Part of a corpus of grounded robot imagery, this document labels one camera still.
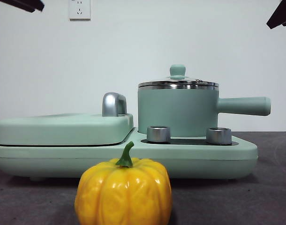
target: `mint green pot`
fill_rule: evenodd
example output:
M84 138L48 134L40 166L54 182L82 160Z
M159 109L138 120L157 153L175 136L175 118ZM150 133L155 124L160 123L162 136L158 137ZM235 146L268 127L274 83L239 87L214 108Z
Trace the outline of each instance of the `mint green pot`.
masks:
M166 126L172 137L206 136L218 126L219 113L270 114L267 97L219 98L218 84L185 77L184 65L172 65L168 79L139 84L138 131Z

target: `pumpkin stem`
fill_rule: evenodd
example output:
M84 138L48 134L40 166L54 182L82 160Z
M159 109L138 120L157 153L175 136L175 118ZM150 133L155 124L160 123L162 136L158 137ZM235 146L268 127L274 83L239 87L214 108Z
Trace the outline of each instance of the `pumpkin stem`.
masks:
M122 167L132 167L133 166L133 163L132 163L132 160L129 156L129 150L134 146L134 143L133 142L129 142L124 150L123 150L123 153L122 153L122 156L121 158L118 160L118 162L116 163L116 165L120 165Z

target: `gray countertop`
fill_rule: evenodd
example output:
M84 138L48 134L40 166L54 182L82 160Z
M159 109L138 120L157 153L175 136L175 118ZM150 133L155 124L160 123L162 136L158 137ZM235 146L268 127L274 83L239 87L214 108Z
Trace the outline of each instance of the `gray countertop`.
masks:
M169 225L286 225L286 132L234 132L258 146L259 160L238 180L171 179ZM32 182L0 171L0 225L77 225L79 179Z

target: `electrical outlet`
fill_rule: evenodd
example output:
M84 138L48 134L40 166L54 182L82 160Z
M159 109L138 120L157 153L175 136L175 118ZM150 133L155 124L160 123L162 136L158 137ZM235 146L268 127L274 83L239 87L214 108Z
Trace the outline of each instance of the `electrical outlet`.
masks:
M91 0L69 0L70 20L91 19Z

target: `yellow pumpkin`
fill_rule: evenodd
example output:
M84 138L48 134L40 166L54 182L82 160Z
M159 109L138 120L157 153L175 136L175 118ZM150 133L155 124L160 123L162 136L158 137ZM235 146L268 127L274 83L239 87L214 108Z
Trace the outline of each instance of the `yellow pumpkin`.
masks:
M167 225L172 209L165 167L151 159L130 158L128 143L121 159L85 171L75 198L81 225Z

